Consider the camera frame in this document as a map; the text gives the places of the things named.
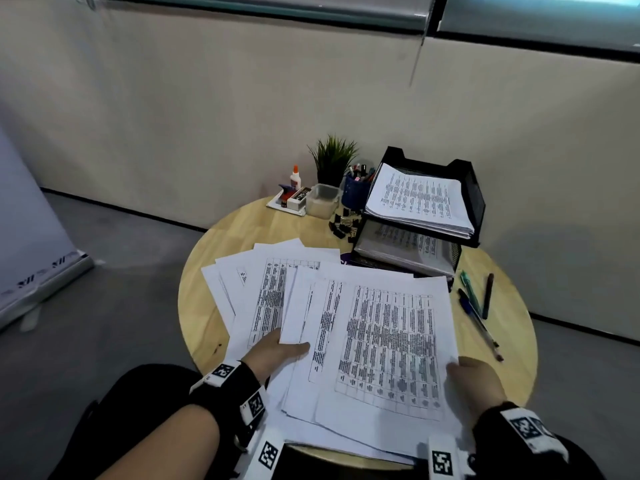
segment pen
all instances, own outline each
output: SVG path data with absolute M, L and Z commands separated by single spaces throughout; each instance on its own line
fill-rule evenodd
M 465 311 L 465 313 L 469 315 L 474 322 L 476 322 L 476 325 L 480 327 L 481 333 L 484 335 L 484 339 L 491 345 L 496 360 L 498 362 L 504 362 L 504 357 L 498 350 L 500 345 L 493 339 L 491 332 L 489 332 L 485 327 L 482 319 L 480 318 L 480 315 L 478 315 L 474 307 L 471 305 L 471 302 L 469 302 L 469 297 L 467 296 L 467 294 L 464 292 L 464 290 L 462 290 L 462 288 L 458 289 L 458 294 L 460 295 L 460 306 L 462 306 L 462 309 Z
M 484 304 L 482 306 L 482 319 L 489 318 L 489 302 L 491 301 L 491 290 L 493 288 L 493 273 L 486 279 L 486 289 L 484 290 Z
M 467 295 L 469 299 L 469 303 L 474 307 L 474 310 L 480 314 L 480 303 L 478 303 L 478 298 L 476 298 L 476 294 L 474 293 L 474 289 L 471 288 L 471 280 L 469 279 L 469 275 L 463 270 L 460 273 L 460 281 L 465 286 L 465 290 L 467 290 Z

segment black sleeve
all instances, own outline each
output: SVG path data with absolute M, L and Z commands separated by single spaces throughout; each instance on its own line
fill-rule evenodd
M 576 444 L 553 435 L 543 425 L 534 428 L 534 434 L 543 432 L 558 439 L 566 448 L 569 460 L 557 451 L 533 452 L 526 438 L 501 414 L 515 408 L 513 403 L 504 403 L 480 416 L 473 430 L 476 455 L 472 464 L 479 479 L 604 479 L 587 453 Z

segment blue pen holder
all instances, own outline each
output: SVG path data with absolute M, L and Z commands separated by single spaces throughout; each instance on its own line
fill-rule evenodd
M 342 204 L 351 210 L 362 210 L 367 204 L 367 197 L 371 188 L 371 182 L 357 181 L 347 174 L 344 179 L 344 193 Z

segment beige wall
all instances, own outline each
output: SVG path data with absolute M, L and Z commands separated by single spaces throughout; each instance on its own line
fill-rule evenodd
M 640 66 L 202 11 L 0 0 L 0 119 L 41 185 L 199 226 L 327 132 L 474 163 L 529 309 L 640 339 Z

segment green pen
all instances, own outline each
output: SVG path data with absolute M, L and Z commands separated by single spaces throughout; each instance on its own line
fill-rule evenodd
M 471 306 L 474 307 L 474 310 L 476 311 L 478 316 L 480 316 L 482 311 L 480 309 L 480 304 L 478 303 L 478 299 L 476 298 L 474 289 L 471 288 L 471 280 L 469 280 L 469 276 L 464 271 L 460 273 L 460 281 L 462 281 L 462 284 L 464 284 L 465 289 L 467 290 L 467 294 L 469 295 L 469 303 L 471 303 Z

